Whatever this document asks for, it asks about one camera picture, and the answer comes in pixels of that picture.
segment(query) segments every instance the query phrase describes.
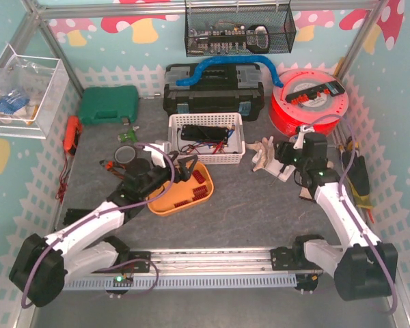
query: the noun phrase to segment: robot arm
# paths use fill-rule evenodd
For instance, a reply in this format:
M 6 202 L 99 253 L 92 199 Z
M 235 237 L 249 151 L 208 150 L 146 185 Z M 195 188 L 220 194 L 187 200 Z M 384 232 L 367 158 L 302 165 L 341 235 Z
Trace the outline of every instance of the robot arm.
M 177 155 L 177 152 L 173 153 L 171 160 L 174 161 Z M 179 159 L 174 182 L 190 179 L 196 162 L 197 155 Z M 44 238 L 37 234 L 26 238 L 10 271 L 10 280 L 24 291 L 35 263 L 41 258 L 27 296 L 33 304 L 42 307 L 58 296 L 65 283 L 98 269 L 125 262 L 128 260 L 129 248 L 116 237 L 107 237 L 99 244 L 85 248 L 130 221 L 144 205 L 121 211 L 116 210 L 117 207 L 144 201 L 170 180 L 171 176 L 170 167 L 156 165 L 151 169 L 147 160 L 136 159 L 135 166 L 126 171 L 124 181 L 96 210 Z M 42 254 L 48 247 L 51 249 L 43 257 Z
M 387 278 L 364 235 L 380 253 L 393 281 L 398 252 L 391 243 L 382 243 L 364 223 L 344 186 L 339 193 L 340 177 L 327 167 L 326 137 L 314 132 L 301 134 L 303 131 L 304 126 L 297 140 L 303 146 L 295 149 L 291 143 L 281 143 L 275 159 L 283 165 L 294 165 L 301 176 L 301 186 L 325 211 L 342 246 L 337 249 L 319 238 L 307 240 L 303 243 L 303 257 L 334 278 L 345 301 L 391 295 Z

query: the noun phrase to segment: green case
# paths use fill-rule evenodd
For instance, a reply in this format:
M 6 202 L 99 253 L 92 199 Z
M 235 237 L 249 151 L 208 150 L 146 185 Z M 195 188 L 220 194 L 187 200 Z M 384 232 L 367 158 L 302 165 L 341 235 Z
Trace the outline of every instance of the green case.
M 89 87 L 83 93 L 78 117 L 84 125 L 123 123 L 137 119 L 138 91 L 134 85 Z

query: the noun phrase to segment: red multimeter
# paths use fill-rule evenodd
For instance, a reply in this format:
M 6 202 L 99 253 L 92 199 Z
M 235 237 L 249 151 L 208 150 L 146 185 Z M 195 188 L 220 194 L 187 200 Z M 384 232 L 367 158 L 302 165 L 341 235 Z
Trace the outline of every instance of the red multimeter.
M 76 154 L 79 137 L 82 133 L 82 124 L 77 116 L 70 116 L 67 121 L 66 136 L 64 138 L 64 150 L 71 156 Z

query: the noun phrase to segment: black toolbox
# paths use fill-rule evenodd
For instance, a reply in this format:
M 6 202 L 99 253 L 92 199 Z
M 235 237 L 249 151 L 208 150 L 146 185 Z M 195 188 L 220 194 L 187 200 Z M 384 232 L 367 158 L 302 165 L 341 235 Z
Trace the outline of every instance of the black toolbox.
M 197 64 L 173 64 L 165 71 L 164 110 L 172 114 L 234 113 L 255 121 L 264 107 L 264 88 L 257 64 L 210 66 L 199 82 L 178 87 L 176 81 L 193 75 Z

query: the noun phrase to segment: orange tray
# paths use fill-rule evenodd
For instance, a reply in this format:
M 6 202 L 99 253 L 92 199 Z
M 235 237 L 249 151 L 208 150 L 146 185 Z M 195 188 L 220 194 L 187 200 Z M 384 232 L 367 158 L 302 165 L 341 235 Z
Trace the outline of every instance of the orange tray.
M 211 180 L 211 176 L 208 170 L 206 169 L 205 165 L 201 162 L 196 163 L 194 170 L 199 171 L 203 175 L 203 177 L 205 178 L 205 182 L 200 184 L 193 176 L 191 176 L 190 180 L 188 181 L 174 183 L 170 190 L 163 197 L 161 197 L 158 200 L 155 200 L 152 203 L 149 203 L 148 208 L 156 215 L 166 217 L 168 215 L 180 212 L 182 210 L 186 210 L 190 207 L 206 202 L 214 192 L 213 181 Z M 164 184 L 164 188 L 168 185 L 169 183 L 166 182 Z M 206 188 L 208 189 L 207 195 L 200 200 L 193 201 L 193 197 L 195 196 L 193 194 L 193 189 L 201 186 L 206 186 Z M 149 199 L 156 197 L 162 191 L 163 187 L 154 191 L 150 194 Z M 179 207 L 175 207 L 175 204 L 183 202 L 185 200 L 188 200 L 189 203 Z

